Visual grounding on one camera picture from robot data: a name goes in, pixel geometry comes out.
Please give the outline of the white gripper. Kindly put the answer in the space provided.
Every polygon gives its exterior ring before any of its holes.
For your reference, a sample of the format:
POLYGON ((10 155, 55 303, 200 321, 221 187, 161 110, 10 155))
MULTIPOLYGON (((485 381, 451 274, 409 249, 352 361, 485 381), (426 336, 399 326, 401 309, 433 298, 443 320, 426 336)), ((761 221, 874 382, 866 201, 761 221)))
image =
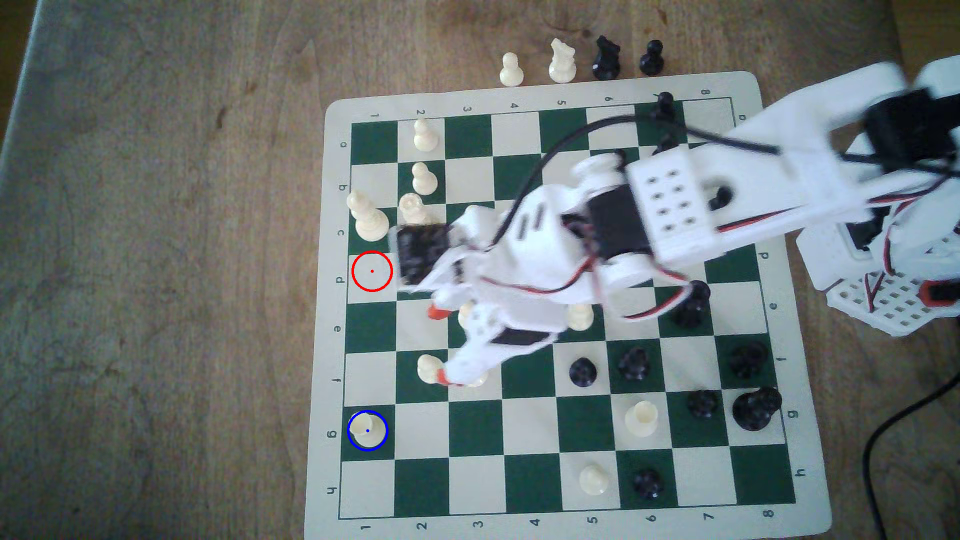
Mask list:
POLYGON ((549 301, 600 304, 602 293, 582 228, 589 219, 584 190, 563 184, 535 188, 515 207, 504 235, 494 237, 509 215, 470 204, 450 223, 452 246, 467 246, 461 274, 430 273, 426 290, 430 320, 458 312, 465 341, 438 367, 438 384, 464 387, 503 362, 557 341, 558 325, 521 327, 502 306, 549 301))

